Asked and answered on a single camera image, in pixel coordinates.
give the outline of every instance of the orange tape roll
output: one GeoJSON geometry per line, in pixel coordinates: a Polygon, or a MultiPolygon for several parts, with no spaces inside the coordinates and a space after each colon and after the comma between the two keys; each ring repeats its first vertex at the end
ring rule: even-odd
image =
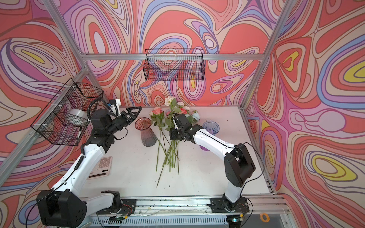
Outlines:
{"type": "Polygon", "coordinates": [[[261,213],[261,214],[260,214],[260,219],[261,219],[261,221],[263,221],[264,223],[268,223],[268,222],[270,221],[270,217],[269,217],[269,215],[268,215],[268,214],[266,214],[266,213],[261,213]]]}

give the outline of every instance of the glass vase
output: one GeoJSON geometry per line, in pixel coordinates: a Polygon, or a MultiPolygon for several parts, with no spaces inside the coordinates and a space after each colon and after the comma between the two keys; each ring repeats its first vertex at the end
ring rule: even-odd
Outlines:
{"type": "MultiPolygon", "coordinates": [[[[214,121],[206,121],[203,123],[203,128],[207,130],[212,135],[215,135],[219,132],[219,125],[214,121]]],[[[209,151],[207,148],[200,146],[200,148],[204,151],[209,151]]]]}
{"type": "Polygon", "coordinates": [[[134,126],[141,132],[141,140],[143,145],[150,147],[156,144],[157,137],[151,129],[152,121],[149,118],[143,117],[138,119],[134,126]]]}

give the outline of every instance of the wall backdrop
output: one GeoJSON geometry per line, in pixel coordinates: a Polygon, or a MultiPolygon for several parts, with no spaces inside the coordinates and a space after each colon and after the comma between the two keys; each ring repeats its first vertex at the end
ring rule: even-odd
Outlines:
{"type": "MultiPolygon", "coordinates": [[[[0,165],[79,70],[41,0],[0,1],[0,165]]],[[[78,149],[38,139],[0,188],[0,227],[23,228],[36,195],[60,179],[78,149]]],[[[41,226],[37,207],[28,224],[41,226]]]]}
{"type": "MultiPolygon", "coordinates": [[[[203,48],[205,53],[263,53],[283,2],[57,2],[84,53],[144,53],[148,48],[203,48]]],[[[89,61],[109,98],[160,105],[174,95],[189,105],[239,105],[258,61],[206,61],[204,82],[145,82],[143,61],[89,61]]]]}
{"type": "Polygon", "coordinates": [[[365,227],[365,2],[299,0],[245,112],[297,226],[365,227]]]}

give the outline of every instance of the wire mesh basket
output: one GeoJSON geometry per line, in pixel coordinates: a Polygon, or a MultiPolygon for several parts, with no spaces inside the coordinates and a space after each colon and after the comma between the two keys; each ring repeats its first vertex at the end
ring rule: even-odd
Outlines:
{"type": "Polygon", "coordinates": [[[146,81],[204,81],[203,49],[146,49],[146,81]]]}
{"type": "MultiPolygon", "coordinates": [[[[73,82],[70,86],[67,84],[68,82],[63,88],[68,91],[61,101],[48,105],[53,108],[51,114],[42,123],[35,123],[47,108],[45,107],[31,127],[52,144],[77,146],[89,124],[86,111],[94,99],[103,97],[104,92],[88,83],[73,82]]],[[[91,115],[97,106],[98,102],[91,107],[91,115]]]]}

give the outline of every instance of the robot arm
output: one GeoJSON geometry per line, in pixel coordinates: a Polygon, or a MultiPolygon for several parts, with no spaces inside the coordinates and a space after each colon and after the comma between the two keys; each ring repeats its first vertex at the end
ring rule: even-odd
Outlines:
{"type": "Polygon", "coordinates": [[[91,136],[81,145],[82,153],[71,168],[50,190],[38,194],[37,204],[44,225],[77,227],[85,216],[101,209],[121,208],[118,192],[105,191],[94,197],[79,198],[90,172],[114,143],[114,133],[130,125],[142,110],[134,107],[120,112],[120,102],[111,100],[111,105],[110,110],[99,109],[93,113],[91,136]]]}
{"type": "Polygon", "coordinates": [[[256,169],[247,148],[241,143],[234,145],[223,141],[200,125],[192,126],[184,114],[174,116],[173,121],[175,129],[170,130],[171,139],[189,140],[207,148],[224,161],[229,182],[223,195],[223,204],[227,211],[233,211],[241,198],[245,181],[256,169]]]}

